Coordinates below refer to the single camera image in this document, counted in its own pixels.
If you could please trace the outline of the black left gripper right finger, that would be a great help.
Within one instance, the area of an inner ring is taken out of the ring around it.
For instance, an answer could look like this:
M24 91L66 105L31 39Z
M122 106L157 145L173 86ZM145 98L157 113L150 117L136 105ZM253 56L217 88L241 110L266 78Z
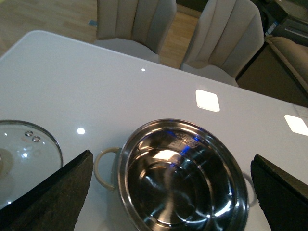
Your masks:
M259 205L271 230L306 231L308 185L258 154L250 169Z

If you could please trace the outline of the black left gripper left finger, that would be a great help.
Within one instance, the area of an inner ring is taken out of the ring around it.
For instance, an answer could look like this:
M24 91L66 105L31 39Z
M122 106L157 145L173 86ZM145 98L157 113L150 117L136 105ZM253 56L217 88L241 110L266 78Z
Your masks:
M86 150L0 211L2 231L72 231L90 187L93 154Z

